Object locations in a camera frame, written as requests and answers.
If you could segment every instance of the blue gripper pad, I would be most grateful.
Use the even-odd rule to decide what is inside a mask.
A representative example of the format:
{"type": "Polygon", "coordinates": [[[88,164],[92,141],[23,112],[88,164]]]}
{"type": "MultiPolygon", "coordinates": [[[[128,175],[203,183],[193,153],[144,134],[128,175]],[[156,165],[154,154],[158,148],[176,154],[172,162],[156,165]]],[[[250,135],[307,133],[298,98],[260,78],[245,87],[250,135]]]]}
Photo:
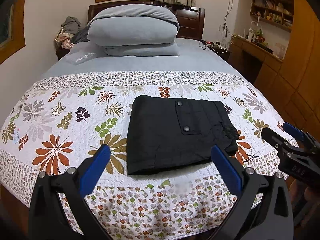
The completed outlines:
{"type": "Polygon", "coordinates": [[[298,128],[294,127],[293,125],[285,122],[282,126],[283,130],[290,134],[293,138],[297,141],[304,141],[303,132],[301,132],[298,128]]]}
{"type": "Polygon", "coordinates": [[[211,148],[211,160],[216,165],[228,190],[232,195],[239,197],[242,192],[242,180],[228,158],[230,157],[226,157],[217,145],[211,148]]]}
{"type": "Polygon", "coordinates": [[[89,168],[84,172],[79,182],[79,193],[85,197],[92,193],[101,174],[110,160],[111,151],[108,145],[101,145],[97,153],[91,157],[95,158],[89,168]]]}

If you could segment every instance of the white bottle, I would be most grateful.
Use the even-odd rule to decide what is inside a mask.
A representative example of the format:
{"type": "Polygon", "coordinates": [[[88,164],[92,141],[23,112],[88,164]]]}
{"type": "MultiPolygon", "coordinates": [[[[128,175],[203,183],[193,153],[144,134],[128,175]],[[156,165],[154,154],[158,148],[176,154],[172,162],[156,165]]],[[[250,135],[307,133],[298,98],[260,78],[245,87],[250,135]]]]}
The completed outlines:
{"type": "Polygon", "coordinates": [[[252,30],[252,28],[250,28],[250,30],[249,30],[249,35],[248,35],[248,41],[249,41],[249,42],[251,42],[252,37],[253,37],[253,30],[252,30]]]}

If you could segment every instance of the silver bolt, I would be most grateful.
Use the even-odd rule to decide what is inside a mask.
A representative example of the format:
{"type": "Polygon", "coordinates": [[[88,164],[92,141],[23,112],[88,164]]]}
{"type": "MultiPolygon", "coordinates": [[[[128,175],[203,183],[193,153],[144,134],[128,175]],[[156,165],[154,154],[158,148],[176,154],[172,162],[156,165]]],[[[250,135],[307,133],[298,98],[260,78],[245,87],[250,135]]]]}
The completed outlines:
{"type": "Polygon", "coordinates": [[[38,177],[39,178],[44,178],[44,176],[45,176],[45,172],[44,171],[41,171],[40,173],[39,173],[39,175],[38,175],[38,177]]]}
{"type": "Polygon", "coordinates": [[[69,169],[67,169],[67,173],[68,174],[74,174],[76,172],[76,168],[75,167],[70,167],[69,169]]]}
{"type": "Polygon", "coordinates": [[[278,179],[282,179],[283,178],[283,175],[281,172],[276,172],[275,173],[275,176],[278,178],[278,179]]]}
{"type": "Polygon", "coordinates": [[[252,174],[254,174],[254,169],[251,168],[251,167],[249,167],[249,168],[246,168],[246,169],[245,169],[245,172],[248,173],[248,174],[250,174],[250,175],[252,175],[252,174]]]}

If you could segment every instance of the wooden headboard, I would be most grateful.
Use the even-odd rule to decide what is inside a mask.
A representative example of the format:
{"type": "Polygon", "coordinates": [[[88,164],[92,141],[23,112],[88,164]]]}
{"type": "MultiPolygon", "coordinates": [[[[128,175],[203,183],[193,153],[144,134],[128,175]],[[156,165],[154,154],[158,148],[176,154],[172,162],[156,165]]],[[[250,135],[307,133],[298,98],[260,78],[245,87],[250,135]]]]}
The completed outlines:
{"type": "Polygon", "coordinates": [[[93,4],[89,6],[88,22],[91,21],[102,10],[124,4],[149,4],[167,7],[174,13],[180,24],[180,30],[178,32],[177,38],[187,38],[193,40],[202,39],[204,27],[204,8],[190,8],[181,5],[161,3],[155,0],[130,0],[93,4]]]}

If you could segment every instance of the bed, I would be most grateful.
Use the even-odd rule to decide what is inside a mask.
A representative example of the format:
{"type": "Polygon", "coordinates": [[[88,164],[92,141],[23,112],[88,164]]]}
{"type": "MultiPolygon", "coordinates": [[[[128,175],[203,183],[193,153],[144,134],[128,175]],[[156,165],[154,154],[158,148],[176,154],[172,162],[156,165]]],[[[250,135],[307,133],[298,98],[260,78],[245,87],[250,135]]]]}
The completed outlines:
{"type": "MultiPolygon", "coordinates": [[[[233,67],[201,43],[203,8],[157,1],[91,5],[88,21],[101,10],[124,3],[169,6],[181,25],[180,57],[109,57],[81,42],[22,96],[2,128],[0,182],[21,203],[30,204],[39,170],[63,173],[93,155],[102,143],[112,150],[86,201],[114,239],[180,239],[217,227],[236,197],[213,163],[149,176],[127,176],[126,135],[131,106],[139,95],[222,101],[239,133],[236,158],[258,173],[273,174],[279,159],[260,136],[270,127],[293,145],[283,120],[263,95],[233,67]],[[97,55],[74,64],[73,54],[97,55]]],[[[67,199],[69,223],[81,232],[67,199]]],[[[255,205],[261,196],[257,196],[255,205]]]]}

